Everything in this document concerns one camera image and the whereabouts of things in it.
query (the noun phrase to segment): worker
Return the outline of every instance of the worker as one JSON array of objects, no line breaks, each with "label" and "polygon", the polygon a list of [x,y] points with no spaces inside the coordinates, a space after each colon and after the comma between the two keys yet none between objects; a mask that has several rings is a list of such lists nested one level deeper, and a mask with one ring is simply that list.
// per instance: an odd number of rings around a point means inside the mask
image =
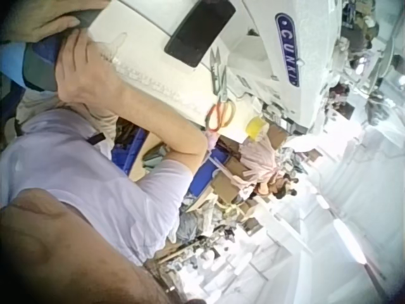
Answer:
[{"label": "worker", "polygon": [[[66,6],[81,9],[76,0],[27,3],[31,14],[13,11],[6,28],[15,36],[7,40],[37,41],[49,22],[66,19]],[[106,3],[99,0],[98,8]],[[60,7],[61,14],[53,11]],[[38,113],[0,159],[2,264],[36,303],[172,303],[141,266],[165,244],[204,158],[205,136],[169,106],[124,83],[85,30],[68,36],[55,73],[65,105],[107,109],[156,134],[170,152],[133,183],[110,161],[104,141],[96,140],[97,126],[68,106]],[[6,281],[1,279],[2,291]]]}]

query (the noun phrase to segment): cell phone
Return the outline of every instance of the cell phone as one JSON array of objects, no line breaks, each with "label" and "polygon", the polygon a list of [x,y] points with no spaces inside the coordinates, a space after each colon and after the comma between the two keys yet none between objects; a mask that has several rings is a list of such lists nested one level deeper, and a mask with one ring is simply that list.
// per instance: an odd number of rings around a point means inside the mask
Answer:
[{"label": "cell phone", "polygon": [[165,52],[195,68],[236,9],[229,0],[200,0],[180,24]]}]

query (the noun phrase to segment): sewing machine brand label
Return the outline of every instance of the sewing machine brand label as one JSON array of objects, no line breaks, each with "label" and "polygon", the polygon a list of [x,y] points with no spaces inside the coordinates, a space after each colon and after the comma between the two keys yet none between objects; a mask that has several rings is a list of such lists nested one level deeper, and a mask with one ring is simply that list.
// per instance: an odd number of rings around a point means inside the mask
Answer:
[{"label": "sewing machine brand label", "polygon": [[294,21],[289,15],[280,13],[276,15],[276,23],[287,75],[289,76],[290,83],[293,86],[299,87],[298,52]]}]

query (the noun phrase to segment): worker's hand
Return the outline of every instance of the worker's hand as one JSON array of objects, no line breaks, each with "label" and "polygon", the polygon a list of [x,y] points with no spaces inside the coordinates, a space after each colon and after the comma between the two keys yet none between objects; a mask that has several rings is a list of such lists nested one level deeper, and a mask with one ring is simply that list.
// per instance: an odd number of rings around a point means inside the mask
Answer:
[{"label": "worker's hand", "polygon": [[37,42],[79,25],[74,11],[101,10],[110,0],[17,0],[2,30],[2,41]]},{"label": "worker's hand", "polygon": [[112,65],[101,57],[85,30],[74,30],[62,45],[56,63],[60,100],[115,112],[125,85]]}]

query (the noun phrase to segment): white shirt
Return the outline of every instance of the white shirt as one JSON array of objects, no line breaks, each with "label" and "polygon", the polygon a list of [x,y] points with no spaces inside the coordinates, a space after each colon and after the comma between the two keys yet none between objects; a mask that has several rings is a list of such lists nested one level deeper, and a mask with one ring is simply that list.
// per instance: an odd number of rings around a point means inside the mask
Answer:
[{"label": "white shirt", "polygon": [[37,115],[23,131],[0,159],[2,207],[21,190],[45,189],[137,265],[163,248],[192,181],[185,165],[163,160],[135,184],[109,160],[103,142],[86,141],[96,130],[69,110]]}]

